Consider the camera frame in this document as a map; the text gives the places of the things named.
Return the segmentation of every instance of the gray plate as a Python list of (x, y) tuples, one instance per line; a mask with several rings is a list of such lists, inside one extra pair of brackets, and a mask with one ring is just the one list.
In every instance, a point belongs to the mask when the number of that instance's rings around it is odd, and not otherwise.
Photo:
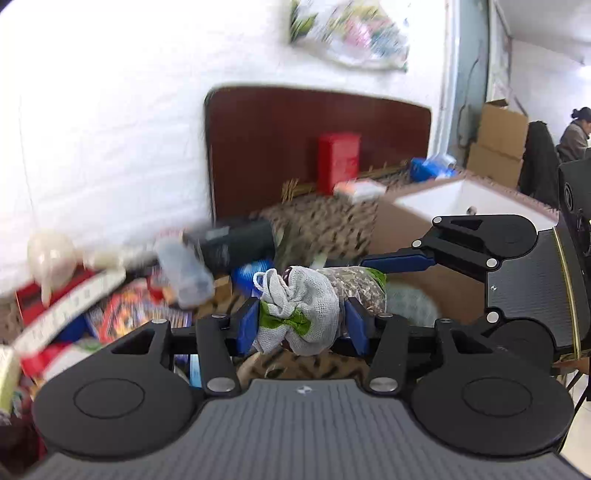
[(480, 460), (446, 449), (402, 402), (371, 397), (354, 380), (254, 380), (205, 405), (176, 442), (143, 458), (92, 463), (49, 457), (27, 480), (583, 479), (553, 454)]

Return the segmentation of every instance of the green ribbon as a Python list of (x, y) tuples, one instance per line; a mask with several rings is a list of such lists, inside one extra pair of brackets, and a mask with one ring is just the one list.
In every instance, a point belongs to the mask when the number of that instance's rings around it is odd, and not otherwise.
[(309, 321), (300, 309), (296, 308), (294, 313), (286, 319), (280, 319), (269, 313), (269, 305), (267, 302), (261, 302), (261, 308), (259, 309), (259, 326), (273, 329), (278, 328), (281, 325), (289, 325), (292, 327), (299, 336), (304, 336), (310, 330), (312, 322)]

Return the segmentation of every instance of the white mesh bag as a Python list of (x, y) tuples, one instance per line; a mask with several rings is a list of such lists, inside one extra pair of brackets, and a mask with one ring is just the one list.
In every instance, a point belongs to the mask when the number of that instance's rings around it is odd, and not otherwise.
[[(269, 322), (259, 323), (255, 347), (262, 353), (270, 353), (286, 339), (296, 355), (317, 355), (335, 341), (339, 326), (339, 298), (328, 278), (316, 270), (292, 267), (288, 284), (275, 268), (256, 273), (254, 286), (262, 294), (274, 327)], [(303, 335), (298, 333), (289, 319), (309, 320)]]

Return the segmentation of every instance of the white tape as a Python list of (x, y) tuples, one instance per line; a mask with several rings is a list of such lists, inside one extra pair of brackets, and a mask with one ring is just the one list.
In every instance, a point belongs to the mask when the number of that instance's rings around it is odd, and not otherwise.
[(30, 324), (12, 343), (19, 356), (36, 355), (78, 315), (107, 296), (125, 280), (125, 270), (106, 270), (78, 285)]

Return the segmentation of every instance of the cardboard box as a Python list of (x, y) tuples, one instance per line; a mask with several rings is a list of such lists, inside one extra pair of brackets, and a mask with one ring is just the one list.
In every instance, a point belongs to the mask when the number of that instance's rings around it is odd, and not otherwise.
[(221, 303), (232, 297), (232, 280), (230, 280), (230, 275), (216, 278), (213, 281), (213, 287), (215, 288), (213, 295), (214, 301)]
[[(410, 247), (431, 228), (436, 216), (514, 213), (528, 218), (538, 231), (552, 228), (558, 213), (546, 205), (469, 172), (453, 179), (428, 180), (381, 197), (369, 252), (383, 254)], [(422, 289), (443, 317), (470, 323), (483, 315), (484, 285), (442, 265), (424, 272), (392, 274), (388, 278)]]
[(519, 182), (523, 160), (496, 153), (479, 143), (472, 144), (466, 168), (504, 187), (514, 189)]
[(525, 150), (528, 119), (518, 112), (506, 110), (506, 100), (495, 100), (482, 107), (478, 144), (493, 152), (521, 158)]

